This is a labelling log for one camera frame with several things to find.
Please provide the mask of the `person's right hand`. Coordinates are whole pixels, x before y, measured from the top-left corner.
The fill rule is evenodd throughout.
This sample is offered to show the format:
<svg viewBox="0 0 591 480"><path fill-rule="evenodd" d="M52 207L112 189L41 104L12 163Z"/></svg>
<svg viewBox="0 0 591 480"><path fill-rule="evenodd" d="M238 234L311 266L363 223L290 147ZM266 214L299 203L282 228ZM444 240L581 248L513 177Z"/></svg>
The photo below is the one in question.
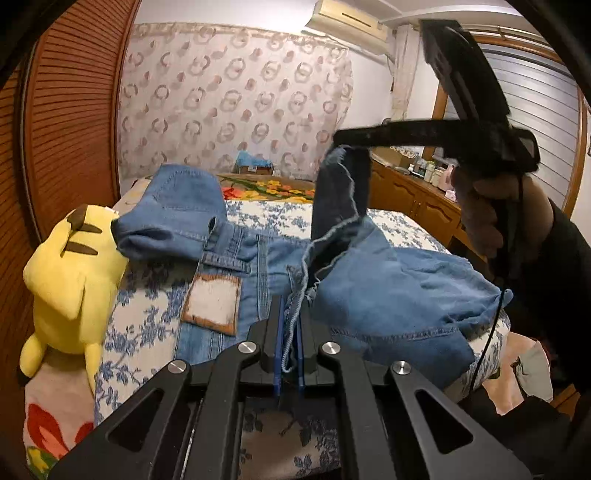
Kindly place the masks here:
<svg viewBox="0 0 591 480"><path fill-rule="evenodd" d="M452 185L462 210L462 222L476 251L492 259L504 244L504 234L498 225L503 215L498 201L523 200L525 244L537 247L549 234L554 213L549 198L529 175L522 178L522 195L515 176L502 175L492 180L473 179L458 167L452 174Z"/></svg>

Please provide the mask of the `person's black sleeved forearm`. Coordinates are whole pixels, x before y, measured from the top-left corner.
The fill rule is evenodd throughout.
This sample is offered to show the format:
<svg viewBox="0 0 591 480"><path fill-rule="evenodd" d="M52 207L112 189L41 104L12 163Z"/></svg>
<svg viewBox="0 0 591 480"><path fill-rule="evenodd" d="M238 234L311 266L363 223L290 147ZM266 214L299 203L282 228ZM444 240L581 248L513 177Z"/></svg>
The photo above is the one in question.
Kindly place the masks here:
<svg viewBox="0 0 591 480"><path fill-rule="evenodd" d="M515 331L546 344L558 371L580 398L574 416L528 398L487 428L544 479L590 477L590 246L553 206L553 225L510 285Z"/></svg>

